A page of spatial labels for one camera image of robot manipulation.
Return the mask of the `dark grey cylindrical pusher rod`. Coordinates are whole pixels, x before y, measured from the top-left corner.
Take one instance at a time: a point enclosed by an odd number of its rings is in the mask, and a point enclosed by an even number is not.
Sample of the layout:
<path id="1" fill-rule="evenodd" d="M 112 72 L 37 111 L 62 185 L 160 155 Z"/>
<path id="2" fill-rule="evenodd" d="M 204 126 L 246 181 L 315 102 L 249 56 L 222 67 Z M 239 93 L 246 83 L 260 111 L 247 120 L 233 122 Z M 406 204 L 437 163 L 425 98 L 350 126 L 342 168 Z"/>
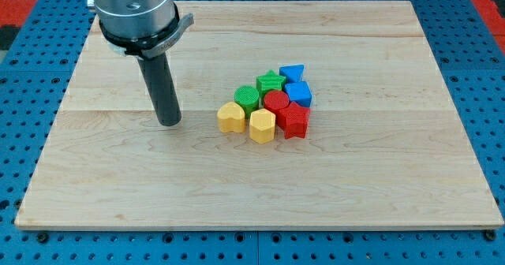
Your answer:
<path id="1" fill-rule="evenodd" d="M 166 55 L 137 62 L 159 123 L 176 125 L 181 120 L 181 110 Z"/>

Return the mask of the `grey flange mount bracket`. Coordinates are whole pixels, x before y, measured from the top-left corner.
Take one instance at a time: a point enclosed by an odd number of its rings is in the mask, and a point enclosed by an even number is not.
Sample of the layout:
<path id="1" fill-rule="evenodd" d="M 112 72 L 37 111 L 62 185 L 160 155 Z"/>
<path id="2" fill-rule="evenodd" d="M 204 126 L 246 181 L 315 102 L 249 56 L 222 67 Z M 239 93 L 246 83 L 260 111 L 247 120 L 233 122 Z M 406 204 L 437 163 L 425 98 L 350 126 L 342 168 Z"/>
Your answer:
<path id="1" fill-rule="evenodd" d="M 177 6 L 174 6 L 175 16 L 170 23 L 160 31 L 145 37 L 126 38 L 107 30 L 105 24 L 99 21 L 103 37 L 111 50 L 121 56 L 133 56 L 139 59 L 153 59 L 169 50 L 194 24 L 194 15 L 188 13 L 180 18 Z"/>

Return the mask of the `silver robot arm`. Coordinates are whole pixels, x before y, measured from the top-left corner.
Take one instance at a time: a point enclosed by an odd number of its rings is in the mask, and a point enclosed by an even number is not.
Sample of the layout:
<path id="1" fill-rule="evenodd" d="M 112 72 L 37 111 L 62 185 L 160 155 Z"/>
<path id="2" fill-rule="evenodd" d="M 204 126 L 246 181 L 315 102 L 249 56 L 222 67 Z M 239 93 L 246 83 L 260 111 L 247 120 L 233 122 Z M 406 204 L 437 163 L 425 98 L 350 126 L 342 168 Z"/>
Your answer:
<path id="1" fill-rule="evenodd" d="M 111 50 L 137 59 L 161 125 L 176 125 L 181 110 L 166 52 L 194 24 L 174 0 L 87 0 Z"/>

